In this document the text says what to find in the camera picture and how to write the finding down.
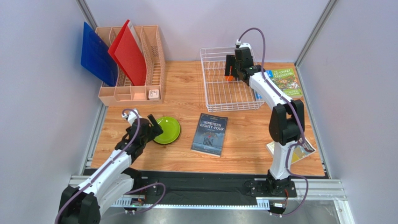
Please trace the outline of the green plate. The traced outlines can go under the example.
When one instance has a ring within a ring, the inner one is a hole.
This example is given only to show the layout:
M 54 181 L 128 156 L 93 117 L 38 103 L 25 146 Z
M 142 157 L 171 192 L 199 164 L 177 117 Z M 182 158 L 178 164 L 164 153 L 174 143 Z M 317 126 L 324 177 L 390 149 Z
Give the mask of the green plate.
M 154 138 L 154 142 L 160 145 L 168 145 L 178 139 L 181 134 L 181 125 L 173 117 L 163 116 L 156 119 L 163 133 Z

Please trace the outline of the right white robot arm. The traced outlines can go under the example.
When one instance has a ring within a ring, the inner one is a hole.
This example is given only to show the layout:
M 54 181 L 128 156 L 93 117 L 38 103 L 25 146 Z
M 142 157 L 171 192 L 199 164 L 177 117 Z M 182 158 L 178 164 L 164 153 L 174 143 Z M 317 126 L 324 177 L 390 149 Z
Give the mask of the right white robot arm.
M 292 151 L 304 136 L 303 102 L 283 93 L 263 66 L 254 64 L 250 47 L 237 46 L 233 55 L 226 56 L 225 76 L 245 82 L 272 110 L 269 133 L 274 141 L 274 154 L 267 174 L 267 188 L 273 194 L 284 190 L 291 182 Z

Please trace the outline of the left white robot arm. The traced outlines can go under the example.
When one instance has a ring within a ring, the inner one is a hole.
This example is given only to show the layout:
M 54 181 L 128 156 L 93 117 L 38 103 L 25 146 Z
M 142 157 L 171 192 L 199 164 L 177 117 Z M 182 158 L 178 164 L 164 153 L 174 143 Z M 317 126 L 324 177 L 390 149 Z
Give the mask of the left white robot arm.
M 127 133 L 90 177 L 76 187 L 65 188 L 56 224 L 98 224 L 117 199 L 136 192 L 134 182 L 141 173 L 130 165 L 163 130 L 153 115 L 143 118 L 136 109 L 123 110 L 122 117 L 130 124 Z

